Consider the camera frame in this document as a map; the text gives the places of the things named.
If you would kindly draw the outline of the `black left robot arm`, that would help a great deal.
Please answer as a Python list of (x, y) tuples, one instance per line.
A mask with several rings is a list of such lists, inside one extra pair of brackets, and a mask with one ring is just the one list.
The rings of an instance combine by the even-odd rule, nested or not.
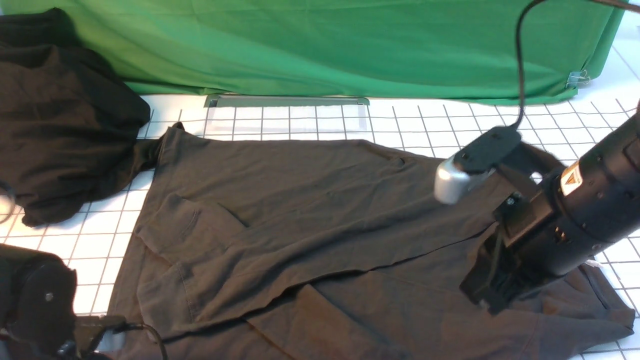
[(74, 338), (76, 285), (76, 274), (57, 255), (2, 244), (2, 338), (35, 356), (64, 358)]

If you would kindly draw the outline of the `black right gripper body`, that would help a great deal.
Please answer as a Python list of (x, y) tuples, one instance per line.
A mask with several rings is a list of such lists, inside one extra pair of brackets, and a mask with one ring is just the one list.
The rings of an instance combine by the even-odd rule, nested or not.
[(483, 237), (459, 289), (497, 315), (570, 271), (557, 240), (558, 212), (548, 196), (508, 197), (494, 211), (496, 227)]

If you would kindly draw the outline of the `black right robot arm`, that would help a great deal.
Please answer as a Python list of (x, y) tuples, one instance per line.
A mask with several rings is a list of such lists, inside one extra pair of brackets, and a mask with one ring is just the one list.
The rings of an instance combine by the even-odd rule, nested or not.
[(516, 150), (528, 169), (498, 172), (526, 180), (493, 211), (473, 267), (459, 288), (496, 315), (560, 280), (639, 228), (639, 114), (635, 113), (566, 168), (530, 145)]

